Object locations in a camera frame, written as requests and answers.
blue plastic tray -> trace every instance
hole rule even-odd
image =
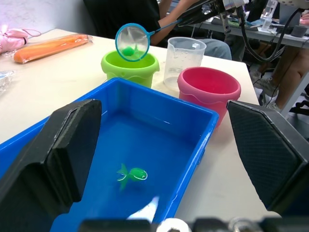
[[[85,218],[127,218],[154,196],[160,197],[154,222],[173,217],[218,115],[118,78],[77,101],[84,99],[102,102],[97,148],[82,201],[74,203],[68,214],[57,217],[51,232],[76,232]],[[0,178],[46,121],[0,145]],[[146,170],[147,180],[128,181],[120,191],[116,172],[121,163],[128,170]]]

white table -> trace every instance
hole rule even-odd
[[[224,32],[223,26],[222,25],[216,25],[212,24],[211,20],[205,21],[202,23],[201,28],[207,29],[207,30],[213,30],[217,32]],[[240,28],[235,28],[235,27],[230,27],[231,28],[231,34],[232,35],[238,35],[242,37],[241,29]],[[258,27],[258,31],[256,30],[246,30],[246,35],[248,38],[251,39],[257,39],[257,40],[263,40],[263,41],[271,41],[274,39],[276,34],[270,32],[270,31],[263,31],[261,30],[261,27]],[[277,43],[279,40],[280,34],[275,37],[273,40],[274,43]],[[284,35],[282,43],[284,45],[289,45],[293,47],[303,47],[303,48],[309,48],[309,37],[304,36],[302,38],[297,38],[292,35]]]
[[[31,42],[68,34],[56,29]],[[0,96],[0,143],[101,85],[106,75],[100,61],[114,49],[113,40],[94,37],[93,44],[24,65],[0,57],[0,71],[17,70],[14,83]],[[153,88],[177,97],[178,93],[167,90],[162,82],[167,50],[151,47],[150,53],[158,58],[161,68],[154,75]],[[205,56],[202,66],[235,77],[242,89],[239,100],[258,104],[245,64]],[[176,217],[191,221],[210,216],[229,220],[236,216],[260,219],[273,215],[277,214],[265,209],[241,163],[227,114],[207,146]]]

orange object in plastic bag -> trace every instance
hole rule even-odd
[[[91,41],[92,37],[84,34],[64,36],[55,40],[23,47],[15,52],[14,61],[24,64],[28,61],[50,56]]]

black shirt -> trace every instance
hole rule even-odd
[[[127,23],[140,24],[148,32],[160,28],[156,0],[85,0],[85,4],[101,37],[115,39],[117,31]]]

pink bucket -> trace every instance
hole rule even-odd
[[[183,70],[178,77],[179,98],[219,114],[218,127],[224,118],[228,100],[238,100],[239,82],[229,74],[216,69],[193,67]]]

